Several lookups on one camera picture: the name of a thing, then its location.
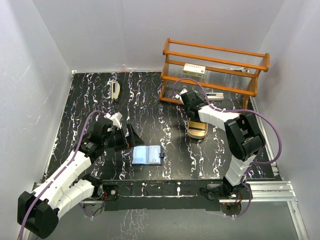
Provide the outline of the blue card holder wallet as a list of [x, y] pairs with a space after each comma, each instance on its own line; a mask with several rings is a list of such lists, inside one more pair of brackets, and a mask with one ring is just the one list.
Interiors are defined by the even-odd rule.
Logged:
[[164, 158], [165, 152], [161, 145], [140, 145], [133, 148], [130, 163], [138, 166], [160, 166]]

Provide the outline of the stack of silver cards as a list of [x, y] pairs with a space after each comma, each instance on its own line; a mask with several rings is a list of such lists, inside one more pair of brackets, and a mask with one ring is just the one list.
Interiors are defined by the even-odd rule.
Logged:
[[197, 132], [205, 132], [206, 131], [206, 126], [189, 126], [188, 127], [192, 131], [197, 131]]

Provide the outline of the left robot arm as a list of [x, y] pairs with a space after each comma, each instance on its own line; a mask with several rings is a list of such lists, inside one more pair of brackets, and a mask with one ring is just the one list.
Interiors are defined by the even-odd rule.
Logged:
[[24, 230], [47, 238], [66, 212], [87, 198], [97, 200], [103, 195], [101, 179], [89, 173], [81, 174], [107, 149], [119, 152], [144, 145], [132, 124], [126, 127], [127, 133], [113, 120], [106, 119], [97, 121], [92, 131], [83, 130], [76, 148], [58, 170], [32, 192], [24, 191], [19, 196], [18, 239], [23, 239]]

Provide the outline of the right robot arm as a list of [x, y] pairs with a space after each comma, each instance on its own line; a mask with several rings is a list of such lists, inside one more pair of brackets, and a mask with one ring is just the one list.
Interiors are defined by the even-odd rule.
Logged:
[[190, 120], [210, 124], [226, 134], [231, 161], [222, 179], [222, 186], [215, 192], [220, 196], [235, 198], [245, 187], [245, 177], [266, 140], [257, 122], [257, 113], [244, 109], [223, 110], [202, 100], [195, 91], [180, 94]]

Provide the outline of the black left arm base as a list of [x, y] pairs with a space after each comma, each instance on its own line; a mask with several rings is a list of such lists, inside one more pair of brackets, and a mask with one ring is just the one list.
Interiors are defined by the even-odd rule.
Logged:
[[81, 208], [87, 217], [93, 219], [106, 210], [108, 203], [116, 202], [118, 198], [118, 185], [102, 184], [94, 187], [93, 195], [81, 203]]

